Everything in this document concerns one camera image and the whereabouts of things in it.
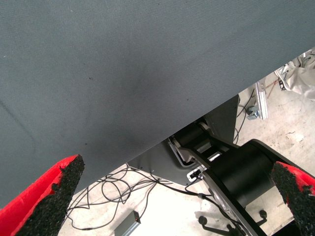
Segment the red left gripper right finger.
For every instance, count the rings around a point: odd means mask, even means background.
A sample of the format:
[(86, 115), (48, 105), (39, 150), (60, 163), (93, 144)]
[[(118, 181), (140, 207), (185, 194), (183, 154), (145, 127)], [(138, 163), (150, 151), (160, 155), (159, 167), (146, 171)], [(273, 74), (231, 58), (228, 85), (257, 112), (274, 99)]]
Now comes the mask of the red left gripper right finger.
[(272, 180), (290, 209), (302, 236), (315, 234), (315, 178), (302, 169), (277, 161)]

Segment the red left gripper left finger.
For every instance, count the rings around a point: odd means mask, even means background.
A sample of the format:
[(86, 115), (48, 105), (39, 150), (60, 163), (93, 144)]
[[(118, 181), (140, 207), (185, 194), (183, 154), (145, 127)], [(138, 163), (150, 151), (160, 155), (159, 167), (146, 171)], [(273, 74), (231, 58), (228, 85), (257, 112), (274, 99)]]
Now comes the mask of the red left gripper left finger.
[(81, 155), (62, 159), (0, 211), (2, 236), (56, 236), (85, 163)]

